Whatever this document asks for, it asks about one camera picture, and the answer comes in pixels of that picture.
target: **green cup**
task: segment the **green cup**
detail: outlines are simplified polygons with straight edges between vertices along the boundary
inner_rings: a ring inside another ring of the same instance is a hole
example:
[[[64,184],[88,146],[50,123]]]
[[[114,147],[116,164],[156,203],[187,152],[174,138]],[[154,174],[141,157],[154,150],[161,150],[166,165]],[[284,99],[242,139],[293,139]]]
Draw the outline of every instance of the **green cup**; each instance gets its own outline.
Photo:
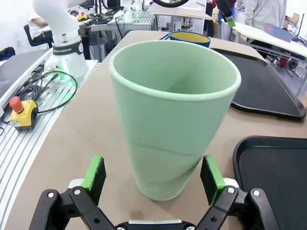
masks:
[[[240,72],[209,48],[169,40],[120,49],[110,70],[136,185],[150,199],[170,200],[213,139]]]

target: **black pants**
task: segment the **black pants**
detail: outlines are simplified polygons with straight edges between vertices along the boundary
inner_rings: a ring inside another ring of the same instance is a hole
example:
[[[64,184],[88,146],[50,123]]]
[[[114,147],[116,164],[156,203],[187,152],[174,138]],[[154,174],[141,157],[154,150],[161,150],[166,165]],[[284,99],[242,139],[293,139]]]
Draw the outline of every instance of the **black pants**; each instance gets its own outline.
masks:
[[[212,3],[207,3],[206,6],[206,14],[212,17]],[[205,20],[205,23],[203,25],[203,30],[208,31],[207,35],[210,37],[213,37],[214,35],[214,28],[213,28],[213,21],[212,20]]]
[[[252,45],[256,45],[256,46],[261,46],[263,48],[267,48],[267,49],[272,49],[272,45],[265,43],[265,42],[261,42],[258,40],[254,40],[251,42]],[[257,50],[257,52],[265,59],[268,55],[268,52],[266,50],[263,50],[263,52]]]
[[[33,38],[33,41],[53,43],[52,32],[51,31],[43,32],[39,36]]]

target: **black label band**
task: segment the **black label band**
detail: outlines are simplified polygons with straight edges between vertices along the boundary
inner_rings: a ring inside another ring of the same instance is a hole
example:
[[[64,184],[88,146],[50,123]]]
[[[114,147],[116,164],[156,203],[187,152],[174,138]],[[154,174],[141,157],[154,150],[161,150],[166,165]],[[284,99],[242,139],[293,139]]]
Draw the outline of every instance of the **black label band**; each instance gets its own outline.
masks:
[[[53,55],[56,55],[56,56],[67,55],[67,54],[72,54],[72,53],[77,53],[79,55],[83,53],[82,42],[77,42],[69,46],[61,46],[61,47],[54,46],[53,47]]]

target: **blue mug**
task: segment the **blue mug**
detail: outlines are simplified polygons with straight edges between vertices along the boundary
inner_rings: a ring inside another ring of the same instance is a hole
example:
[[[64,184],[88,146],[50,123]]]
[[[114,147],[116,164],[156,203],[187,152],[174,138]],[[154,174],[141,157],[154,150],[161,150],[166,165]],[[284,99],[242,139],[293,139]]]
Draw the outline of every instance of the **blue mug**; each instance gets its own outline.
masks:
[[[169,38],[170,40],[175,40],[175,41],[191,42],[207,48],[209,48],[211,42],[210,38],[202,34],[197,34],[193,32],[183,32],[183,31],[168,33],[166,36],[162,37],[161,40]]]

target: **mug handle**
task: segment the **mug handle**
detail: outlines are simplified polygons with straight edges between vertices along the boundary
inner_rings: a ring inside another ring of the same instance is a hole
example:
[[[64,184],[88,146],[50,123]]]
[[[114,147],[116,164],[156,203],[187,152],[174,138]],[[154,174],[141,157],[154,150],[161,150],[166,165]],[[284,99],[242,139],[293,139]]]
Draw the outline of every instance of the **mug handle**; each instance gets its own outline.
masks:
[[[167,35],[161,37],[159,40],[166,40],[166,39],[170,38],[171,35],[172,35],[172,32],[169,32]]]

